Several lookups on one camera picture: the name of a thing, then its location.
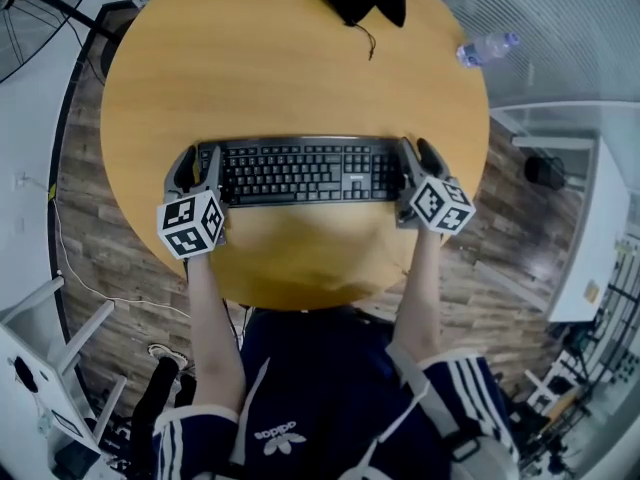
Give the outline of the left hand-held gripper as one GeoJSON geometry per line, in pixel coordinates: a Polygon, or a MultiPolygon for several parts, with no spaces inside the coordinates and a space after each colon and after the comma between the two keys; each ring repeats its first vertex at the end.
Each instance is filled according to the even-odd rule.
{"type": "Polygon", "coordinates": [[[195,185],[194,174],[197,149],[189,146],[169,169],[163,204],[157,207],[158,236],[176,259],[189,259],[226,244],[226,206],[218,183],[222,150],[213,143],[201,143],[198,159],[200,184],[195,185]]]}

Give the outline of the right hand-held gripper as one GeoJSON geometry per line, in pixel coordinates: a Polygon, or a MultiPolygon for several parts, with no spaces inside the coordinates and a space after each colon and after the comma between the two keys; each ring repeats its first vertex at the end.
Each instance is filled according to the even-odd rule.
{"type": "Polygon", "coordinates": [[[408,138],[399,141],[399,162],[407,185],[396,201],[396,226],[458,234],[476,208],[455,179],[440,179],[449,177],[449,168],[437,150],[424,138],[418,139],[417,148],[420,159],[408,138]]]}

